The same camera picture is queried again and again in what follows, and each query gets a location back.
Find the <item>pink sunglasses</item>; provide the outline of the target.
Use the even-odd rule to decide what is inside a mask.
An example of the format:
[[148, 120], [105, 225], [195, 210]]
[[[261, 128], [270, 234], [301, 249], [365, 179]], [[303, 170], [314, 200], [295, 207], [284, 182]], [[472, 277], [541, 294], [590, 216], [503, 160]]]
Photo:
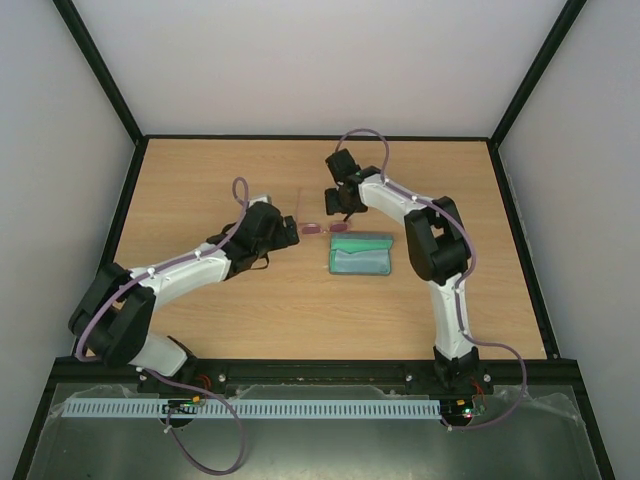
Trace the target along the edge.
[[332, 220], [332, 221], [306, 221], [301, 217], [301, 207], [303, 200], [303, 190], [299, 188], [296, 195], [296, 207], [294, 220], [298, 228], [300, 236], [317, 236], [323, 234], [341, 234], [351, 229], [349, 221]]

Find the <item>grey-green glasses case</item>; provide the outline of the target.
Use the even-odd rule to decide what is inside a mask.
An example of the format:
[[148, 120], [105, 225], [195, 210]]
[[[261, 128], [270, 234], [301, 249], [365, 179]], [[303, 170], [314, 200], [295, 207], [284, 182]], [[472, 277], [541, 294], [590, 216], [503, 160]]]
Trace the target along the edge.
[[388, 276], [392, 271], [393, 244], [393, 236], [387, 233], [334, 233], [330, 239], [329, 273]]

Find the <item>blue cleaning cloth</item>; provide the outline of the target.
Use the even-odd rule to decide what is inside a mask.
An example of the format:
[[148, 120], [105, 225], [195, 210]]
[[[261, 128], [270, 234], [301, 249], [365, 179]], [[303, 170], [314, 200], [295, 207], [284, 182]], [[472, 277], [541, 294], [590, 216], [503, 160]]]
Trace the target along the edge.
[[384, 249], [359, 252], [335, 250], [330, 260], [330, 271], [335, 274], [389, 275], [391, 257]]

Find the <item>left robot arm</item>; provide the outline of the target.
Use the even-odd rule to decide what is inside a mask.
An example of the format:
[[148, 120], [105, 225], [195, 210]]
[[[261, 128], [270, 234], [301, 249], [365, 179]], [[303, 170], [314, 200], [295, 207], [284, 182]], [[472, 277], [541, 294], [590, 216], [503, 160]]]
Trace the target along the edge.
[[195, 356], [186, 346], [150, 330], [154, 313], [201, 287], [252, 269], [268, 254], [299, 243], [297, 224], [260, 199], [244, 216], [198, 247], [165, 262], [125, 269], [99, 269], [71, 315], [76, 358], [109, 368], [132, 366], [170, 380], [183, 376]]

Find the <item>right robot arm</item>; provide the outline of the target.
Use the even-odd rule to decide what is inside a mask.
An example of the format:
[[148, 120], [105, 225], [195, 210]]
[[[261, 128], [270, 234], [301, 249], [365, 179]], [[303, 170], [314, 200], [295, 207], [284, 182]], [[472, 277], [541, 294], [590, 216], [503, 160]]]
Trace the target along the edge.
[[430, 290], [434, 375], [444, 390], [460, 390], [478, 369], [479, 352], [470, 340], [466, 306], [466, 278], [475, 257], [455, 202], [418, 195], [375, 166], [362, 168], [346, 149], [335, 151], [325, 163], [335, 183], [325, 191], [329, 215], [351, 216], [373, 208], [404, 227], [411, 267]]

